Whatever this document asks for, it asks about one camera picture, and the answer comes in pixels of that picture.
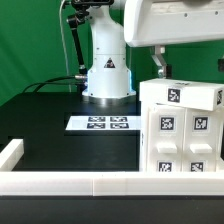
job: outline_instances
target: green backdrop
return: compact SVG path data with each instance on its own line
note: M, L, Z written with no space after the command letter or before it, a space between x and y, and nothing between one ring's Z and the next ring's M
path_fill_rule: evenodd
M60 0L1 0L0 5L0 105L20 93L27 85L66 75L59 25ZM63 18L74 10L67 8ZM122 11L111 11L123 21ZM64 22L71 74L78 72L76 53L68 25ZM79 29L84 60L92 63L91 32L88 24ZM127 47L127 65L138 83L157 76L148 48ZM165 58L173 65L173 78L223 82L217 60L224 54L224 41L168 46ZM68 91L68 87L43 88L43 91Z

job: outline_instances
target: box stack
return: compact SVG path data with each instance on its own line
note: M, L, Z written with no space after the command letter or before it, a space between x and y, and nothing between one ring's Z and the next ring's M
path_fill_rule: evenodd
M140 171L216 171L224 85L153 79L140 84Z

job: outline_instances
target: black table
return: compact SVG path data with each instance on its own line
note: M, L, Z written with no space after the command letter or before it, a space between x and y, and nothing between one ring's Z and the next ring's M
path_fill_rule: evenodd
M140 115L140 104L103 107L78 94L26 93L0 108L0 146L24 139L14 171L138 171L139 131L65 131L70 115ZM0 197L0 223L221 224L224 198L207 196Z

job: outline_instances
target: white cylinder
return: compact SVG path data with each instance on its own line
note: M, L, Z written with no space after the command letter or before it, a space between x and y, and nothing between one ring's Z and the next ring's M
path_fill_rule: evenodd
M84 96L120 99L135 95L131 72L126 66L126 43L123 27L109 15L109 7L91 8L93 65L88 71Z

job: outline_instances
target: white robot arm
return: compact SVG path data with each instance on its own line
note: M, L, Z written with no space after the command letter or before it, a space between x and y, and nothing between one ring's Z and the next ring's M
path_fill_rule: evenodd
M224 38L223 0L127 0L125 41L133 47Z

